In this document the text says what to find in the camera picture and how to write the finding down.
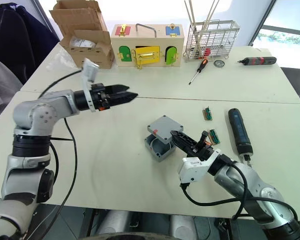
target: cardboard box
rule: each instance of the cardboard box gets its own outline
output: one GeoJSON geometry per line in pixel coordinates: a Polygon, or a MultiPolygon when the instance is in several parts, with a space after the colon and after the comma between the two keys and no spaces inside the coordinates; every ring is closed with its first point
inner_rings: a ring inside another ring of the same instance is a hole
{"type": "Polygon", "coordinates": [[[58,0],[50,13],[63,36],[74,35],[76,29],[107,31],[97,1],[58,0]]]}
{"type": "Polygon", "coordinates": [[[85,58],[98,64],[102,69],[110,69],[115,54],[112,50],[110,34],[108,31],[100,30],[74,30],[74,36],[79,39],[89,40],[96,44],[95,48],[69,46],[73,35],[66,35],[60,45],[71,55],[75,64],[81,68],[85,58]]]}

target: metal handle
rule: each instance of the metal handle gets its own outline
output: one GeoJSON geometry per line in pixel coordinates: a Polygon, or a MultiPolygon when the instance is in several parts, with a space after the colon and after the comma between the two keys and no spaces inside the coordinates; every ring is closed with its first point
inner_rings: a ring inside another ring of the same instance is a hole
{"type": "Polygon", "coordinates": [[[154,37],[155,37],[155,38],[157,37],[157,31],[156,31],[153,27],[151,27],[151,26],[146,26],[146,25],[137,23],[137,24],[135,25],[135,31],[136,31],[136,32],[138,32],[138,26],[141,26],[141,27],[144,27],[144,28],[153,30],[153,31],[154,31],[154,37]]]}

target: green door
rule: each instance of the green door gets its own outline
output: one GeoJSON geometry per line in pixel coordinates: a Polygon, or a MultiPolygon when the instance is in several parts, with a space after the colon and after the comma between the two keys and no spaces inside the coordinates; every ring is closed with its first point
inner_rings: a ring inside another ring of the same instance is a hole
{"type": "Polygon", "coordinates": [[[130,48],[127,46],[120,46],[119,47],[119,53],[120,53],[120,58],[122,62],[131,62],[131,53],[130,53],[130,48]]]}
{"type": "Polygon", "coordinates": [[[165,64],[170,65],[176,61],[177,48],[175,46],[168,46],[165,50],[165,64]]]}

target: wooden lock box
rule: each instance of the wooden lock box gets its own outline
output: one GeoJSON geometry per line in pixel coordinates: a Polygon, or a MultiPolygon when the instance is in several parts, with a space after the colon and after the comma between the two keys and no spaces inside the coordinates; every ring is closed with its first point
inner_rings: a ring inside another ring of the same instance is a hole
{"type": "Polygon", "coordinates": [[[118,66],[179,67],[184,45],[181,24],[116,24],[111,44],[118,66]]]}

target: floor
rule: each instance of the floor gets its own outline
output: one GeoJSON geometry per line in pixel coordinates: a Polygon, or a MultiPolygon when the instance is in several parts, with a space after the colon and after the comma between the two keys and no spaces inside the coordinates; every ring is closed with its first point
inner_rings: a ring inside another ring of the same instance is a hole
{"type": "MultiPolygon", "coordinates": [[[[54,205],[41,204],[37,214],[33,216],[33,225],[30,227],[32,231],[41,220],[47,216],[54,208],[54,205]]],[[[46,235],[44,240],[77,240],[79,238],[79,233],[84,219],[85,209],[81,207],[71,207],[65,206],[60,216],[57,218],[55,224],[46,235]]],[[[31,240],[37,239],[47,227],[47,224],[53,218],[54,213],[45,221],[45,224],[42,224],[31,237],[31,240]]],[[[91,230],[91,235],[96,233],[96,219],[93,223],[91,230]]],[[[143,232],[153,232],[160,234],[169,234],[169,216],[164,214],[154,214],[154,213],[144,213],[142,215],[142,231],[143,232]]],[[[195,217],[194,222],[197,228],[199,240],[219,240],[219,232],[215,227],[214,222],[215,218],[213,217],[195,217]]],[[[241,240],[267,240],[263,231],[260,229],[258,224],[253,220],[238,220],[238,229],[241,240]]]]}

